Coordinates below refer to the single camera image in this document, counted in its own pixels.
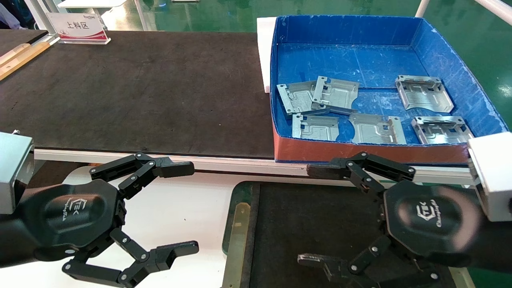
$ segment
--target white foam block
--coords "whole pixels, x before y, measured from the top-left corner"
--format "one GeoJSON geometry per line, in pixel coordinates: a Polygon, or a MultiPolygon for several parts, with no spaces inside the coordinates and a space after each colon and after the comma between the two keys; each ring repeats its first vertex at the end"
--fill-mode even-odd
{"type": "Polygon", "coordinates": [[[261,75],[265,93],[270,93],[270,51],[272,48],[272,37],[274,36],[276,17],[258,18],[258,50],[260,52],[261,75]]]}

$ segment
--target wooden strip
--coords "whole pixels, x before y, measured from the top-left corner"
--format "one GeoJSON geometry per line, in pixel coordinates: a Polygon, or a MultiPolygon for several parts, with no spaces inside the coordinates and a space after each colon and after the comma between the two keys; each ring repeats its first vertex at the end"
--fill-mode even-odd
{"type": "Polygon", "coordinates": [[[18,56],[21,53],[24,53],[30,48],[30,44],[24,43],[16,46],[14,49],[11,49],[11,51],[5,53],[0,57],[0,67],[3,66],[5,63],[10,62],[13,58],[18,56]]]}
{"type": "Polygon", "coordinates": [[[32,60],[37,55],[48,49],[50,43],[41,42],[30,47],[25,53],[15,57],[13,60],[0,68],[0,81],[9,76],[12,72],[16,71],[19,67],[25,65],[28,61],[32,60]]]}

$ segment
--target white railing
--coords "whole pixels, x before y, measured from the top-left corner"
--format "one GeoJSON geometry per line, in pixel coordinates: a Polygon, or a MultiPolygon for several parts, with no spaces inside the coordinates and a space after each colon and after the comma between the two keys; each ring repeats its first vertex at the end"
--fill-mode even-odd
{"type": "MultiPolygon", "coordinates": [[[[494,13],[494,15],[500,17],[508,24],[512,25],[512,7],[500,0],[475,0],[485,9],[494,13]]],[[[430,0],[421,0],[418,11],[416,11],[416,17],[423,17],[425,14],[426,7],[429,5],[430,0]]]]}

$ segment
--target white sign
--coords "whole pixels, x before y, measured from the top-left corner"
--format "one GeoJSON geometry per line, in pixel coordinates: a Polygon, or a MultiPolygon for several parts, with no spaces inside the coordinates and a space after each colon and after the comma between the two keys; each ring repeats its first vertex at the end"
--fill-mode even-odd
{"type": "Polygon", "coordinates": [[[110,40],[96,14],[46,13],[55,31],[64,42],[106,44],[110,40]]]}

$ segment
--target metal part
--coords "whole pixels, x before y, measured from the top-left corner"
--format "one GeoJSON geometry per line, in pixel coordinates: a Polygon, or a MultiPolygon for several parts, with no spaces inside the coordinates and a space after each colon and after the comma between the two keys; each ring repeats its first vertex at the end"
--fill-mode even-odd
{"type": "Polygon", "coordinates": [[[437,77],[399,75],[395,85],[406,110],[424,108],[450,113],[454,108],[443,83],[437,77]]]}
{"type": "Polygon", "coordinates": [[[465,143],[474,138],[458,116],[414,117],[411,125],[422,144],[465,143]]]}
{"type": "Polygon", "coordinates": [[[315,111],[311,108],[315,84],[316,81],[307,81],[278,85],[279,96],[288,117],[291,117],[294,113],[319,115],[316,113],[325,114],[329,112],[324,109],[315,111]]]}
{"type": "Polygon", "coordinates": [[[250,212],[251,206],[246,202],[235,207],[222,288],[240,287],[250,212]]]}
{"type": "Polygon", "coordinates": [[[331,112],[350,115],[357,112],[352,109],[352,102],[357,98],[359,83],[330,79],[319,76],[313,94],[313,109],[329,108],[331,112]]]}
{"type": "Polygon", "coordinates": [[[349,121],[355,130],[354,143],[407,144],[399,117],[354,113],[349,121]]]}
{"type": "Polygon", "coordinates": [[[12,214],[34,173],[32,138],[0,132],[0,214],[12,214]]]}
{"type": "Polygon", "coordinates": [[[339,135],[338,121],[338,117],[295,114],[292,120],[292,137],[336,141],[339,135]]]}

